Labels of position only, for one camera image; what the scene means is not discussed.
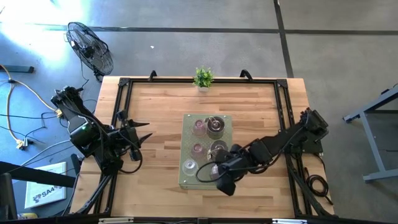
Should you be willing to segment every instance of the white pot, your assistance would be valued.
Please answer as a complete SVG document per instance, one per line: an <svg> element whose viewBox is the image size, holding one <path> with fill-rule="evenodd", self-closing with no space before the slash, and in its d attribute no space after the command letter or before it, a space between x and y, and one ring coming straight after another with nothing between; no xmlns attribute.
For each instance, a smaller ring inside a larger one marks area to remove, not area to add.
<svg viewBox="0 0 398 224"><path fill-rule="evenodd" d="M198 90L199 91L209 91L209 88L208 87L199 87L198 86Z"/></svg>

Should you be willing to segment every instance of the electric fan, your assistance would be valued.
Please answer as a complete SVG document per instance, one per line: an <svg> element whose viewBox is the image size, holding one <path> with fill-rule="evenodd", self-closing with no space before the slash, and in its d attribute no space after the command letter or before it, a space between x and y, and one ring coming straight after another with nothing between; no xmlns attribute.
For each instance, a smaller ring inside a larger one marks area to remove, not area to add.
<svg viewBox="0 0 398 224"><path fill-rule="evenodd" d="M95 78L99 82L101 82L99 77L112 72L113 61L108 45L86 25L80 22L70 22L67 39L80 60L94 71Z"/></svg>

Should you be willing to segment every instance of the potted plant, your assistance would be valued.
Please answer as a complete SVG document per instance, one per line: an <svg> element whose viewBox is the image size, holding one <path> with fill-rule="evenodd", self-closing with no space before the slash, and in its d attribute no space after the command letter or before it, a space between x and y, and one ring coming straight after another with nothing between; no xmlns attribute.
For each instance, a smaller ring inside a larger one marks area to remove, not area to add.
<svg viewBox="0 0 398 224"><path fill-rule="evenodd" d="M197 75L193 77L193 81L199 91L209 91L209 87L213 82L213 73L210 68L205 70L202 66L202 68L197 68Z"/></svg>

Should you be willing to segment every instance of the small green plant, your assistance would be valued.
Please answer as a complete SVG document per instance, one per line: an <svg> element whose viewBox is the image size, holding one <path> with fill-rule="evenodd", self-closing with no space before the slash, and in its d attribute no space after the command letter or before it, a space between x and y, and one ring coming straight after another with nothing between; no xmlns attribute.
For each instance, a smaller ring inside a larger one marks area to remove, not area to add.
<svg viewBox="0 0 398 224"><path fill-rule="evenodd" d="M210 87L213 82L213 73L210 68L206 71L204 66L197 68L197 75L193 77L193 84L198 87Z"/></svg>

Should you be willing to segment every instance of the concrete floor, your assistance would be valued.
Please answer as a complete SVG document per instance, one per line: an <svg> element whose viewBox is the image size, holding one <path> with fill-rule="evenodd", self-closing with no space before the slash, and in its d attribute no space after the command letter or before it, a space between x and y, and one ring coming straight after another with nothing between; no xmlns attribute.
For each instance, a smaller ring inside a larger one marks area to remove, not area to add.
<svg viewBox="0 0 398 224"><path fill-rule="evenodd" d="M0 1L0 63L31 65L33 74L13 73L47 102L53 89L80 86L80 61L64 32L44 31L24 22L115 27L219 27L277 29L272 0L150 0L150 1ZM397 30L398 2L384 0L280 0L286 29ZM254 77L286 77L279 34L211 34L155 32L98 32L111 49L111 75L193 75L195 67L211 67L218 76L237 76L243 68ZM377 98L398 82L398 36L288 35L294 76L304 78L308 99L330 125L323 140L326 174L337 215L345 218L398 222L398 178L365 184L362 175L375 172L376 163L361 121L345 124L341 117ZM100 84L91 70L83 99L97 99ZM0 80L6 79L0 74ZM0 85L5 105L9 84ZM89 109L95 102L87 101ZM48 109L25 88L15 88L10 114L40 116ZM5 106L0 109L5 113ZM12 128L27 133L40 120L12 118ZM15 149L14 140L0 130L2 161L21 164L47 146L68 139L57 119L48 130L34 133L45 142ZM0 119L6 126L6 119ZM51 154L63 146L51 149ZM76 149L39 161L42 166L60 160Z"/></svg>

